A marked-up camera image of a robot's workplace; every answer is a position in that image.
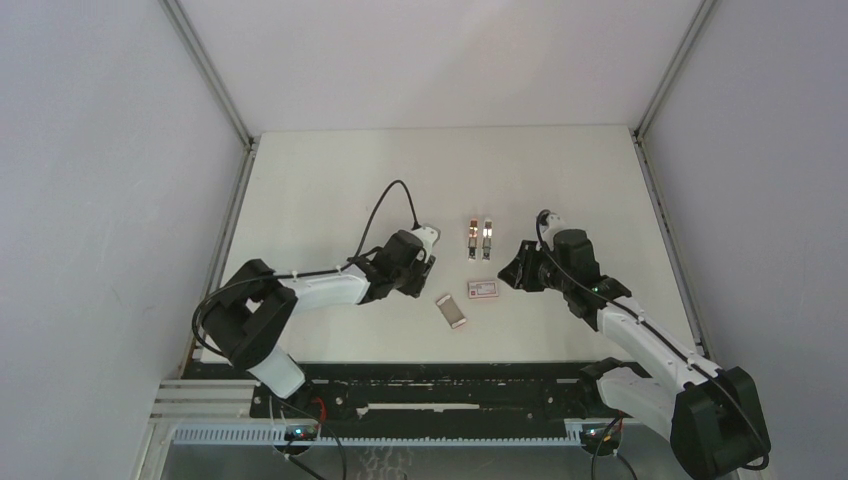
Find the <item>white mini stapler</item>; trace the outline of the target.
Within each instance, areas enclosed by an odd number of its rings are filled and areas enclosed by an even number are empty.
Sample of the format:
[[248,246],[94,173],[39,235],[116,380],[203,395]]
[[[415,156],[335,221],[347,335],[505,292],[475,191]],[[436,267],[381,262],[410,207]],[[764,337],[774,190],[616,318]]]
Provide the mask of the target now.
[[482,229],[482,260],[490,261],[492,252],[493,222],[485,219]]

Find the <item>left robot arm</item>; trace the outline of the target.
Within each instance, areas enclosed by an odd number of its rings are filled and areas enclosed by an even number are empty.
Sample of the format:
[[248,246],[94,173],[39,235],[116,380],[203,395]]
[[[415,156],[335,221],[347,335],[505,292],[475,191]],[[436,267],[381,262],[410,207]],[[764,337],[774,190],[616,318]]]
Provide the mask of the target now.
[[260,259],[250,260],[201,301],[192,327],[211,339],[217,355],[264,384],[277,408],[301,416],[310,409],[313,392],[279,344],[289,319],[325,307],[365,305],[393,291],[419,297],[439,238],[439,230],[428,225],[399,230],[384,246],[341,267],[302,274],[279,274]]

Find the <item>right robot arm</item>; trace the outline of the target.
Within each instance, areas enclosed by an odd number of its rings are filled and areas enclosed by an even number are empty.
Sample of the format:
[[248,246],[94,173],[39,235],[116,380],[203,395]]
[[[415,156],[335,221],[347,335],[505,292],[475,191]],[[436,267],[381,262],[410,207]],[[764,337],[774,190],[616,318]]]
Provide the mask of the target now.
[[614,409],[666,439],[693,479],[763,470],[771,442],[756,384],[676,340],[645,314],[632,292],[605,275],[585,231],[525,240],[497,277],[514,290],[555,290],[569,311],[614,342],[647,372],[609,358],[589,369],[578,402],[592,416]]

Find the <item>cardboard staple box tray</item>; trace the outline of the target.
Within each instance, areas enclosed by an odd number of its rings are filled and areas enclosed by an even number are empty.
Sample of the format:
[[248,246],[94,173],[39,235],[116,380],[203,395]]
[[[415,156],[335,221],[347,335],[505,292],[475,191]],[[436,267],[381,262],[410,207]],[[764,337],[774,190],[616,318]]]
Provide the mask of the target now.
[[466,316],[460,310],[452,295],[444,295],[435,304],[452,329],[457,329],[467,322]]

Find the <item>red staple box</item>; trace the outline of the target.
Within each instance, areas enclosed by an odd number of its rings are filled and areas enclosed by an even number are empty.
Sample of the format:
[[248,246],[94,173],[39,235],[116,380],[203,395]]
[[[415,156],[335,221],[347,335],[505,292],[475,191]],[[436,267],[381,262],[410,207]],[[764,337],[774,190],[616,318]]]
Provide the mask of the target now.
[[467,284],[469,299],[497,298],[499,296],[498,285],[495,280],[470,281]]

